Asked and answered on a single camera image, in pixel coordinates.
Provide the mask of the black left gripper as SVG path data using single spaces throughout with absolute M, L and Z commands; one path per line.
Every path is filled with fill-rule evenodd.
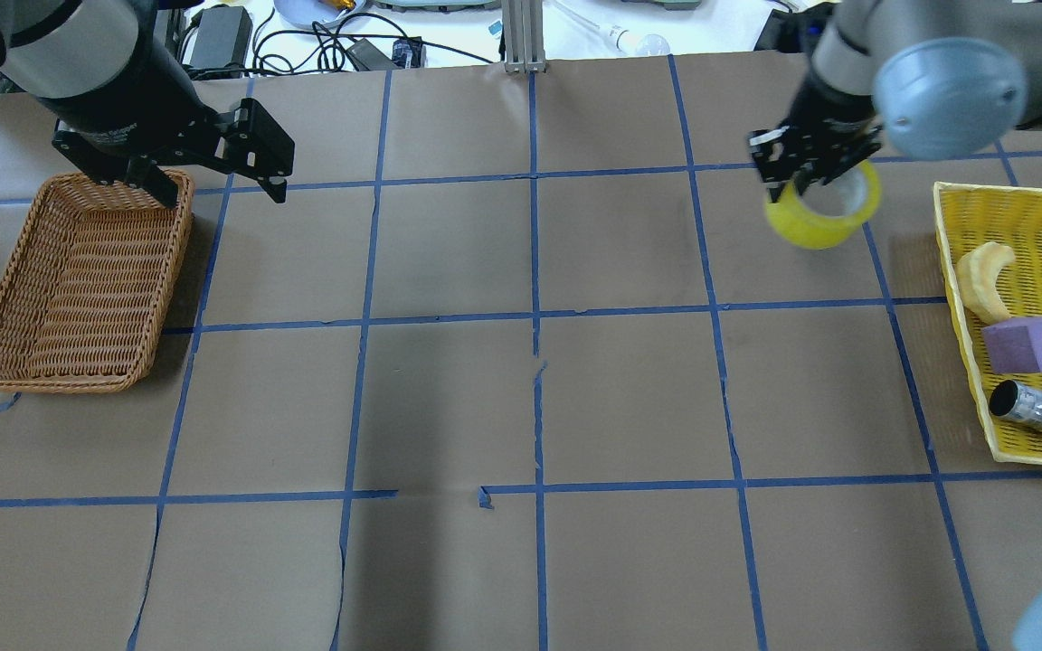
M 195 98 L 56 99 L 52 143 L 91 181 L 133 181 L 168 210 L 178 186 L 160 166 L 198 165 L 255 181 L 286 203 L 295 144 L 255 99 L 219 114 Z

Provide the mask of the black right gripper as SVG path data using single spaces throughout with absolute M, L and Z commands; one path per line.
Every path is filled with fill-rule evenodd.
M 770 203 L 787 187 L 828 185 L 880 149 L 869 96 L 800 90 L 777 127 L 749 132 L 749 156 Z

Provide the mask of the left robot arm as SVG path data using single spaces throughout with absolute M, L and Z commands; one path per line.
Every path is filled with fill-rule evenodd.
M 145 191 L 167 209 L 170 165 L 257 183 L 284 203 L 295 144 L 256 99 L 218 112 L 154 34 L 154 1 L 0 1 L 0 77 L 59 119 L 52 144 L 94 183 Z

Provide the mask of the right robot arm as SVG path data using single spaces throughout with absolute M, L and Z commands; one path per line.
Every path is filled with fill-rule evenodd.
M 933 161 L 1042 131 L 1042 1 L 840 1 L 807 57 L 785 119 L 748 137 L 771 203 L 884 140 Z

